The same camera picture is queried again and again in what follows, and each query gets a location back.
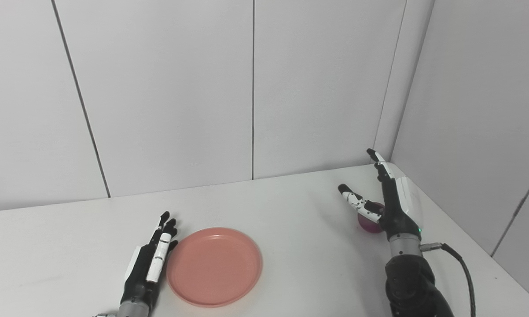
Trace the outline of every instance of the table surface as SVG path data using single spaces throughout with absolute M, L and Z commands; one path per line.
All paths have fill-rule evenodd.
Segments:
M 264 265 L 248 295 L 219 308 L 189 305 L 162 283 L 153 317 L 390 317 L 384 291 L 389 243 L 384 233 L 362 230 L 337 191 L 347 183 L 383 201 L 376 176 L 364 165 L 0 211 L 0 316 L 114 311 L 134 248 L 148 242 L 168 210 L 178 219 L 178 239 L 207 227 L 238 229 L 256 241 Z M 529 294 L 425 193 L 421 203 L 423 242 L 446 242 L 464 257 L 478 316 L 529 316 Z M 444 251 L 425 257 L 455 315 L 468 316 L 460 264 Z

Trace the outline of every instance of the robotic hand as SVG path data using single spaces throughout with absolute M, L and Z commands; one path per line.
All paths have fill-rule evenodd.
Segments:
M 118 313 L 106 313 L 96 317 L 148 317 L 158 298 L 158 280 L 166 257 L 178 244 L 172 240 L 178 233 L 176 220 L 165 211 L 149 243 L 138 247 L 126 272 L 124 294 Z
M 470 286 L 472 316 L 475 316 L 470 274 L 458 253 L 444 243 L 421 245 L 421 204 L 417 187 L 407 177 L 395 178 L 386 161 L 372 149 L 367 153 L 378 170 L 385 207 L 364 200 L 347 185 L 338 189 L 357 212 L 379 223 L 386 232 L 392 258 L 386 264 L 386 295 L 394 317 L 453 317 L 441 292 L 435 287 L 435 275 L 422 251 L 449 251 L 463 265 Z

